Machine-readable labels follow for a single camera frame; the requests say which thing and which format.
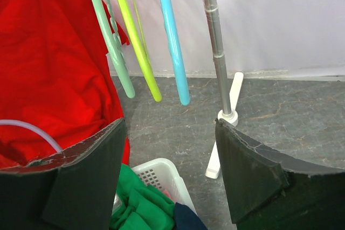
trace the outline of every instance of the metal pole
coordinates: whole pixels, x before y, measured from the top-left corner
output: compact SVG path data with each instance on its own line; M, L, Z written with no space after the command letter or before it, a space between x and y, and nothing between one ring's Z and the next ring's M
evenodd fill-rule
M207 17L207 23L209 26L213 51L213 62L215 63L216 68L223 114L229 115L231 114L231 104L229 96L230 87L227 81L226 63L223 49L222 31L220 29L217 0L204 0L204 7Z

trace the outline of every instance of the navy blue cloth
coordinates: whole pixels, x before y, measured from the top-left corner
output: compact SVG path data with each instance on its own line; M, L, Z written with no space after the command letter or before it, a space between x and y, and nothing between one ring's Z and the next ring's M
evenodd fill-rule
M175 230L207 230L200 218L186 205L176 203L174 210Z

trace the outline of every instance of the laundry basket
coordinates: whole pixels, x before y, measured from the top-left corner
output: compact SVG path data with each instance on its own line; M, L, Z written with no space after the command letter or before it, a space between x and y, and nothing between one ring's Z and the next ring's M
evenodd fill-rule
M172 161L158 158L138 165L132 170L146 185L155 186L160 191L167 190L174 202L187 205L196 212L185 183Z

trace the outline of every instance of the baseboard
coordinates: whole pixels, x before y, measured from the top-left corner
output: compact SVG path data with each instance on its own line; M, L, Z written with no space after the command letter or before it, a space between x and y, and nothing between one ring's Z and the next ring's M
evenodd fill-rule
M276 71L254 71L245 72L246 79L266 79L266 80L295 80L295 81L345 81L345 75L311 75L299 76L301 73L291 72L287 70ZM141 72L131 72L130 76L143 76ZM216 78L215 71L186 71L188 78ZM228 73L229 78L233 78L234 73ZM117 76L116 71L111 70L111 76ZM156 71L155 77L157 78L173 78L175 77L173 71Z

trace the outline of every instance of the white stand base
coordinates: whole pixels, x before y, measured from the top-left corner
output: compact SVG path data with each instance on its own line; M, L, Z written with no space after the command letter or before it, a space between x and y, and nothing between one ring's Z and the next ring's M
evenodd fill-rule
M239 92L243 82L243 73L237 72L234 76L233 83L230 90L230 102L232 112L230 115L224 115L223 110L218 113L218 119L224 119L234 127L238 124L238 114L235 111ZM220 172L220 162L218 157L217 144L215 142L211 153L210 161L206 169L206 177L217 179Z

